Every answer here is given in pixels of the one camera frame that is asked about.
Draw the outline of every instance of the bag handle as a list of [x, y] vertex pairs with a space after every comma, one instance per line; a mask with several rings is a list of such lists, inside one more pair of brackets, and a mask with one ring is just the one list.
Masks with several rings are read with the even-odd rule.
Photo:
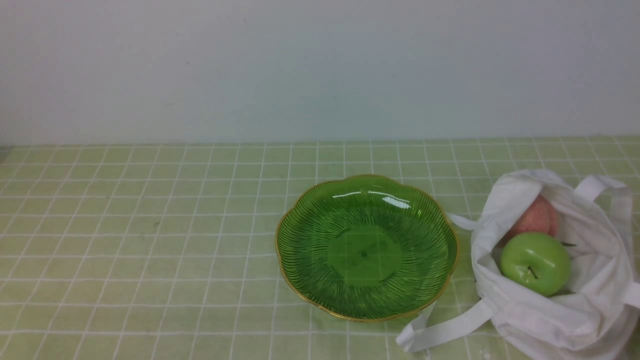
[[487, 300], [482, 299], [462, 315], [427, 327], [427, 319], [432, 311], [433, 308], [416, 317], [396, 338], [396, 343], [405, 352], [425, 350], [461, 338], [474, 332], [496, 313]]
[[589, 175], [573, 191], [576, 195], [594, 201], [604, 190], [611, 189], [611, 215], [609, 220], [622, 238], [627, 254], [632, 255], [631, 213], [633, 195], [631, 189], [607, 176]]
[[[611, 214], [609, 220], [614, 226], [627, 250], [631, 266], [634, 266], [634, 251], [631, 235], [631, 214], [633, 195], [624, 183], [607, 176], [589, 175], [573, 191], [581, 197], [594, 201], [604, 190], [611, 189]], [[640, 284], [631, 282], [621, 298], [625, 304], [640, 308]]]
[[469, 220], [465, 217], [461, 217], [460, 215], [447, 213], [447, 217], [449, 217], [449, 220], [451, 220], [452, 223], [456, 224], [457, 226], [459, 226], [464, 230], [469, 230], [469, 231], [476, 230], [478, 225], [477, 222], [473, 220]]

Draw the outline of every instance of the apple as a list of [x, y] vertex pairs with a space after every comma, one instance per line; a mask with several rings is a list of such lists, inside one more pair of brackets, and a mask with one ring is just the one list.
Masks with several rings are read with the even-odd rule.
[[544, 233], [522, 233], [502, 250], [502, 274], [544, 296], [551, 296], [569, 280], [571, 259], [564, 245]]

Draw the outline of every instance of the wall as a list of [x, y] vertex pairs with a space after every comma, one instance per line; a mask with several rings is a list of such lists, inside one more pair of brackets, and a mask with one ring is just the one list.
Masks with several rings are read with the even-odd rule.
[[638, 0], [0, 0], [0, 143], [640, 133], [638, 19]]

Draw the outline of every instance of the green tablecloth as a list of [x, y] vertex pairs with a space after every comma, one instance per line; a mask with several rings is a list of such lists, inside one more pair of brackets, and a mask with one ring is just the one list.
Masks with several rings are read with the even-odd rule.
[[[286, 286], [279, 219], [312, 185], [356, 174], [416, 186], [472, 218], [512, 170], [544, 167], [571, 184], [607, 174], [634, 191], [640, 256], [640, 137], [43, 146], [2, 158], [2, 359], [526, 359], [490, 323], [404, 354], [395, 335], [409, 318], [347, 322]], [[477, 301], [460, 235], [431, 323]]]

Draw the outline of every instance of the plate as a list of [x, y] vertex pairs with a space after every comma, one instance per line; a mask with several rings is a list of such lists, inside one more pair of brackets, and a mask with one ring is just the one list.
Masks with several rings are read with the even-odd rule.
[[434, 302], [460, 246], [429, 195], [365, 175], [307, 190], [280, 221], [276, 252], [303, 299], [340, 318], [378, 322]]

